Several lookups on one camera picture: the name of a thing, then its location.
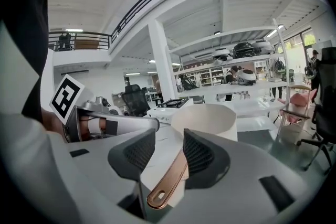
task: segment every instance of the ceiling light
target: ceiling light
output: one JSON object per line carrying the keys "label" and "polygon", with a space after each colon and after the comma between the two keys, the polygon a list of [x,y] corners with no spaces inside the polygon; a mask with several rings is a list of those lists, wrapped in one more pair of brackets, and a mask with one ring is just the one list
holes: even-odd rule
{"label": "ceiling light", "polygon": [[[279,26],[278,26],[279,29],[282,29],[283,27],[284,27],[284,25],[279,25]],[[273,35],[276,33],[276,31],[277,31],[277,30],[274,29],[271,33],[269,33],[269,34],[267,35],[267,37],[271,37],[271,36],[273,36]]]}
{"label": "ceiling light", "polygon": [[68,32],[83,32],[83,29],[65,29]]}

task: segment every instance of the copper strip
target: copper strip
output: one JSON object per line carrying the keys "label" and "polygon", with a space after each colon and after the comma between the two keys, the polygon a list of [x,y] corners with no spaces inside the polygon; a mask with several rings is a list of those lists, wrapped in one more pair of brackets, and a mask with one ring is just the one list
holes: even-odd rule
{"label": "copper strip", "polygon": [[167,205],[168,200],[173,195],[176,187],[180,183],[184,172],[188,167],[187,160],[182,150],[176,156],[174,162],[169,167],[160,182],[147,196],[147,204],[153,209],[162,209]]}

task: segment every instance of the black shirt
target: black shirt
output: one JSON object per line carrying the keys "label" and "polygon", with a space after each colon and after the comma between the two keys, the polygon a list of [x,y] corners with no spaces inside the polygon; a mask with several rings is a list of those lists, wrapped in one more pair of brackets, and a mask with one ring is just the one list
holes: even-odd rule
{"label": "black shirt", "polygon": [[235,78],[233,77],[231,71],[228,71],[225,76],[226,83],[235,81]]}
{"label": "black shirt", "polygon": [[48,54],[47,0],[2,0],[2,17],[14,43],[40,76],[22,114],[42,122],[40,85]]}

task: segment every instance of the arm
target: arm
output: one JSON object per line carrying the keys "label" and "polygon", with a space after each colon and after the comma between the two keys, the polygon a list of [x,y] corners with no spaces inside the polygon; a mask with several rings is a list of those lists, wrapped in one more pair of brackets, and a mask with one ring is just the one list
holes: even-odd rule
{"label": "arm", "polygon": [[[42,119],[43,119],[44,128],[47,131],[59,133],[65,140],[62,122],[56,117],[54,113],[46,111],[43,108],[41,109],[42,109]],[[88,119],[89,119],[88,116],[83,116],[79,124],[80,133],[81,133],[83,141],[88,140],[90,136],[89,127],[88,127]],[[99,126],[104,131],[106,128],[106,119],[100,118]]]}

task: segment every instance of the white cylinder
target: white cylinder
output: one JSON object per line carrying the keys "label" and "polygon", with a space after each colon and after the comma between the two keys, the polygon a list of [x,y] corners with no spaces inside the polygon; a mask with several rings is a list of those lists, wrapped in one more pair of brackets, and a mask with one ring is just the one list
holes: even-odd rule
{"label": "white cylinder", "polygon": [[236,119],[236,113],[224,105],[197,104],[179,109],[171,126],[182,136],[184,129],[190,129],[237,141]]}

